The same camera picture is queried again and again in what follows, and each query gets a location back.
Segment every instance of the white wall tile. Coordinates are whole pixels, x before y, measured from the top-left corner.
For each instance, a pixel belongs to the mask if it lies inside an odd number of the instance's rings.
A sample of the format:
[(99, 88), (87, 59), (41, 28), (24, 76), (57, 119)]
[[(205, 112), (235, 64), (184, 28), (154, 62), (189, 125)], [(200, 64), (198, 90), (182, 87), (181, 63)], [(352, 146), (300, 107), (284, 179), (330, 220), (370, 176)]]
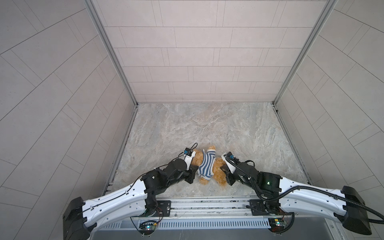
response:
[(324, 71), (321, 70), (321, 68), (319, 68), (319, 66), (317, 66), (308, 56), (305, 56), (297, 70), (297, 75), (299, 75), (311, 91), (319, 83), (324, 74)]
[(0, 3), (0, 53), (37, 33), (13, 1)]
[(353, 36), (353, 38), (349, 41), (347, 46), (343, 49), (345, 54), (349, 54), (352, 49), (356, 46), (356, 44), (360, 41), (360, 39), (365, 35), (365, 33), (369, 30), (370, 26), (363, 24), (357, 33)]
[(101, 131), (100, 137), (108, 144), (111, 145), (113, 136), (119, 126), (120, 120), (124, 114), (125, 109), (121, 109), (117, 104), (113, 108), (103, 130)]
[(85, 121), (105, 89), (103, 80), (95, 70), (75, 92), (67, 105)]
[(308, 56), (336, 83), (345, 76), (355, 62), (321, 36), (308, 51)]
[(119, 123), (118, 129), (116, 130), (115, 136), (113, 136), (113, 139), (115, 141), (117, 141), (119, 144), (123, 141), (123, 137), (124, 137), (124, 135), (126, 133), (126, 129), (127, 129), (128, 124), (129, 124), (129, 120), (131, 119), (131, 115), (132, 115), (133, 109), (134, 109), (134, 104), (133, 104), (133, 101), (130, 100), (128, 102), (128, 105), (127, 105), (127, 107), (125, 109), (125, 112), (124, 112), (124, 114), (123, 114), (123, 116), (121, 118), (121, 121)]
[(0, 159), (18, 164), (71, 96), (54, 74), (35, 88), (0, 121)]
[(293, 122), (314, 161), (327, 153), (304, 113), (300, 113)]
[(3, 204), (33, 208), (38, 198), (36, 195), (0, 187), (0, 203)]
[(73, 19), (71, 17), (69, 17), (69, 18), (66, 18), (65, 21), (67, 22), (68, 26), (72, 30), (76, 39), (79, 41), (80, 45), (84, 46), (86, 44), (86, 42), (85, 42), (83, 36), (81, 35), (80, 31), (76, 27), (76, 24), (74, 23)]
[(285, 31), (286, 28), (233, 28), (231, 48), (278, 48)]
[(263, 66), (291, 67), (299, 52), (299, 48), (270, 48)]
[(281, 118), (284, 121), (284, 125), (288, 131), (289, 134), (292, 134), (296, 130), (296, 126), (293, 123), (291, 117), (289, 116), (287, 109), (285, 108), (284, 104), (282, 101), (279, 101), (277, 103), (277, 109), (280, 113)]
[(175, 28), (178, 48), (229, 48), (232, 28)]
[(316, 133), (347, 183), (373, 175), (331, 118), (325, 121)]
[(278, 26), (313, 27), (325, 1), (287, 1)]
[(120, 27), (127, 48), (175, 48), (174, 28)]
[(312, 28), (287, 28), (280, 48), (302, 48)]
[(164, 66), (160, 48), (119, 48), (119, 53), (125, 67)]
[(67, 22), (61, 21), (20, 43), (12, 51), (45, 79), (80, 47)]
[(302, 82), (302, 80), (299, 77), (299, 75), (295, 74), (293, 76), (292, 80), (290, 81), (290, 83), (288, 84), (288, 90), (291, 93), (294, 93), (301, 82)]
[(258, 66), (263, 66), (265, 62), (265, 58), (268, 54), (269, 48), (263, 48), (262, 54), (260, 56), (259, 62), (257, 63)]
[(0, 119), (10, 112), (34, 88), (8, 62), (0, 57)]
[(15, 239), (28, 239), (30, 236), (48, 239), (79, 175), (60, 164)]
[(143, 67), (123, 67), (122, 69), (129, 82), (147, 82)]
[(304, 84), (304, 82), (300, 83), (297, 90), (293, 94), (293, 97), (296, 99), (311, 125), (325, 113), (322, 105)]
[(259, 94), (258, 102), (272, 102), (276, 98), (276, 94)]
[(67, 155), (64, 156), (64, 158), (61, 161), (61, 164), (64, 166), (69, 167), (72, 170), (75, 170), (78, 173), (81, 173), (84, 166), (81, 165), (80, 163), (76, 162), (72, 158), (68, 157)]
[(96, 180), (94, 181), (93, 187), (91, 189), (91, 195), (101, 196), (103, 194), (106, 181), (108, 180), (108, 175), (111, 171), (113, 162), (116, 160), (116, 155), (119, 151), (119, 147), (120, 144), (113, 140), (111, 147), (107, 153), (107, 156), (105, 157), (104, 162), (101, 165), (101, 169), (96, 177)]
[(261, 48), (221, 48), (219, 66), (257, 66)]
[(107, 151), (96, 143), (67, 203), (76, 197), (88, 199), (106, 155)]
[(278, 1), (226, 1), (223, 26), (266, 26), (272, 24)]
[(26, 3), (45, 28), (48, 28), (85, 8), (82, 2), (76, 0), (26, 0)]
[(90, 41), (66, 60), (55, 74), (75, 93), (85, 79), (101, 63), (103, 57), (94, 41)]
[(3, 186), (40, 195), (79, 130), (77, 124), (60, 112)]
[(173, 83), (175, 94), (210, 94), (211, 82)]
[(213, 48), (168, 48), (171, 66), (212, 66)]
[(316, 86), (313, 88), (312, 93), (317, 94), (319, 90), (324, 86), (324, 84), (330, 79), (327, 74), (324, 74), (324, 76), (320, 79), (320, 81), (316, 84)]
[(62, 112), (65, 113), (70, 119), (72, 119), (79, 127), (82, 127), (84, 121), (77, 113), (75, 113), (68, 105), (62, 108)]
[(314, 163), (316, 164), (317, 167), (320, 167), (321, 165), (323, 165), (326, 162), (329, 162), (330, 160), (332, 160), (331, 156), (329, 155), (329, 153), (326, 153), (325, 155), (315, 160)]
[(240, 69), (241, 67), (235, 67), (235, 72), (233, 73), (233, 82), (237, 82), (239, 79), (239, 74), (240, 74)]
[(378, 127), (384, 129), (383, 82), (356, 64), (339, 82), (339, 86)]
[(4, 58), (9, 64), (12, 65), (23, 77), (25, 77), (31, 84), (37, 87), (42, 80), (27, 66), (23, 61), (16, 56), (12, 50), (8, 50), (5, 53), (1, 54), (1, 57)]
[(365, 139), (375, 135), (376, 133), (380, 132), (381, 129), (374, 123), (369, 125), (368, 127), (364, 128), (360, 132), (358, 132), (356, 135), (351, 137), (349, 139), (349, 142), (352, 144), (352, 146), (356, 146), (357, 144), (361, 143)]
[(171, 103), (171, 102), (182, 102), (183, 98), (181, 94), (151, 94), (145, 95), (147, 102), (161, 102), (161, 103)]
[(10, 164), (9, 162), (5, 162), (0, 159), (0, 184), (3, 185), (5, 180), (16, 168), (16, 165)]
[(372, 124), (370, 118), (331, 79), (316, 97), (347, 138)]
[(373, 174), (375, 174), (380, 183), (384, 182), (384, 177), (381, 174), (384, 165), (382, 161), (383, 143), (384, 133), (381, 131), (355, 146), (357, 152), (373, 171)]
[(225, 9), (225, 1), (217, 2), (217, 16), (216, 16), (216, 26), (223, 26), (224, 21), (224, 9)]
[(370, 176), (349, 184), (350, 187), (353, 187), (358, 192), (371, 189), (373, 187), (378, 187), (380, 185), (380, 182), (375, 176)]
[(279, 67), (241, 67), (239, 82), (273, 82)]
[(308, 152), (303, 140), (301, 139), (299, 132), (294, 131), (291, 135), (293, 140), (293, 144), (297, 149), (297, 152), (304, 163), (305, 169), (308, 172), (308, 175), (312, 182), (317, 182), (321, 180), (323, 177), (321, 176), (319, 170), (317, 169), (315, 163), (312, 160), (310, 153)]
[(120, 94), (124, 90), (124, 86), (120, 77), (116, 75), (108, 87), (105, 89), (104, 93), (100, 97), (101, 104), (105, 107), (108, 113), (111, 113), (113, 107), (115, 106), (117, 100), (119, 99)]
[(68, 149), (68, 157), (85, 165), (106, 121), (107, 118), (95, 106)]
[(215, 93), (248, 93), (250, 86), (249, 82), (217, 82)]
[(258, 94), (277, 94), (281, 83), (257, 82), (253, 93)]
[(86, 43), (96, 37), (98, 33), (86, 9), (72, 15), (71, 18)]
[(111, 41), (111, 44), (114, 48), (126, 48), (124, 39), (122, 37), (120, 28), (117, 26), (104, 27), (107, 32), (107, 36)]
[(221, 102), (221, 94), (183, 94), (183, 102)]
[(279, 25), (280, 18), (281, 18), (281, 15), (283, 14), (286, 3), (287, 3), (286, 1), (279, 1), (279, 5), (277, 6), (271, 26), (275, 27)]
[(369, 72), (384, 81), (384, 33), (370, 28), (349, 56)]
[(169, 94), (168, 83), (132, 83), (137, 94)]
[(313, 129), (318, 129), (326, 120), (328, 120), (328, 118), (330, 118), (330, 116), (325, 112), (314, 124), (312, 124)]
[(105, 46), (103, 44), (103, 42), (101, 41), (101, 38), (100, 36), (96, 36), (94, 39), (94, 42), (96, 43), (97, 45), (97, 48), (99, 49), (101, 55), (103, 56), (103, 58), (106, 58), (108, 56), (108, 53), (107, 53), (107, 50), (105, 49)]
[(0, 234), (4, 239), (14, 239), (31, 209), (0, 204)]
[(24, 0), (13, 0), (13, 2), (17, 5), (17, 7), (28, 19), (28, 21), (33, 25), (37, 32), (43, 31), (45, 29), (43, 24), (39, 21), (39, 19)]
[(344, 186), (347, 186), (343, 176), (332, 160), (321, 165), (318, 169), (328, 188), (342, 189)]
[(384, 31), (382, 9), (384, 2), (381, 0), (356, 0), (346, 14), (380, 31)]
[(164, 26), (216, 26), (217, 1), (160, 1)]
[(287, 90), (285, 90), (283, 96), (281, 97), (281, 101), (284, 103), (284, 106), (287, 109), (289, 116), (291, 117), (294, 115), (297, 109), (299, 109), (299, 104), (297, 104), (293, 95)]
[(163, 55), (163, 62), (164, 66), (170, 66), (169, 64), (169, 56), (168, 56), (168, 49), (167, 48), (162, 48), (161, 53)]
[(193, 67), (195, 82), (231, 82), (235, 67)]
[(222, 102), (257, 102), (259, 94), (223, 94)]
[(151, 1), (98, 0), (107, 26), (156, 26)]
[(153, 82), (188, 82), (188, 67), (149, 67)]
[(156, 26), (163, 26), (159, 0), (152, 0), (153, 14), (155, 15)]
[(321, 29), (320, 36), (342, 51), (361, 26), (361, 22), (338, 11), (332, 11)]

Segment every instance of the gray marble surface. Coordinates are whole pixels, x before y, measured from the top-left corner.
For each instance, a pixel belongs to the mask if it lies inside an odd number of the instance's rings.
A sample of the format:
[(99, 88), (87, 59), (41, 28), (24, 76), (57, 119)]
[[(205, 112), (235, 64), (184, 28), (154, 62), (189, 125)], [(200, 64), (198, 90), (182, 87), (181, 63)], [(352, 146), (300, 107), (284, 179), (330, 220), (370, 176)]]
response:
[[(253, 160), (259, 171), (306, 183), (270, 103), (141, 104), (117, 169), (112, 190), (132, 183), (140, 174), (167, 164), (186, 147), (216, 146), (217, 155), (231, 151), (240, 161)], [(254, 195), (240, 183), (221, 187), (183, 181), (163, 197)]]

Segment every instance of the striped shirt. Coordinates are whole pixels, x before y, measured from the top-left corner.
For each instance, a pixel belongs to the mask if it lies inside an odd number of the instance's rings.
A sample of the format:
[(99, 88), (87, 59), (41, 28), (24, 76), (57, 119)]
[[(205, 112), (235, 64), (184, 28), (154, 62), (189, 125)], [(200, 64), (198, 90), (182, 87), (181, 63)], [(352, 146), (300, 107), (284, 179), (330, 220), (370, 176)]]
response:
[(199, 166), (197, 175), (209, 180), (214, 175), (212, 168), (216, 159), (216, 150), (208, 149), (207, 152), (205, 152), (203, 149), (203, 156), (203, 163)]

